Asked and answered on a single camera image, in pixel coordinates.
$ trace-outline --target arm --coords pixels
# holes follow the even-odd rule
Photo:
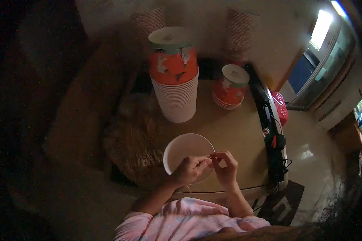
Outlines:
[[[157,214],[177,188],[194,182],[211,162],[207,157],[186,157],[163,184],[145,198],[137,200],[132,210],[150,215]]]
[[[253,216],[254,212],[240,191],[236,181],[237,161],[230,152],[216,152],[210,155],[217,179],[227,193],[229,215],[237,218]],[[224,160],[227,167],[220,167],[219,162]]]

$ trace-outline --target person's right hand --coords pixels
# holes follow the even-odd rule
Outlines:
[[[215,152],[210,155],[213,167],[215,168],[217,179],[223,186],[224,190],[228,191],[238,187],[236,182],[237,161],[232,157],[232,154],[226,152]],[[220,167],[219,162],[224,160],[227,167]]]

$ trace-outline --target window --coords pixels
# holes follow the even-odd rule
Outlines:
[[[332,16],[328,12],[319,10],[317,23],[315,24],[314,31],[311,35],[310,44],[314,46],[314,48],[319,51],[320,47],[325,40],[325,37],[328,32],[328,28],[330,27],[332,22]]]

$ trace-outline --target light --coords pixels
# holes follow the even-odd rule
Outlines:
[[[316,48],[318,51],[321,48],[323,41],[328,32],[328,28],[332,22],[332,16],[328,12],[319,10],[318,19],[314,27],[314,31],[311,35],[310,43]]]
[[[331,1],[331,4],[334,6],[335,10],[337,11],[337,13],[342,16],[342,17],[346,17],[347,14],[345,12],[345,10],[343,10],[343,8],[341,7],[341,5],[337,2],[337,1]]]

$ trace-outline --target white bowl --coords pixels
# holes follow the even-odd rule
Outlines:
[[[185,157],[206,156],[213,152],[215,149],[205,137],[194,133],[180,135],[174,138],[164,151],[165,171],[172,174]],[[193,184],[203,181],[212,171],[213,168],[207,167]]]

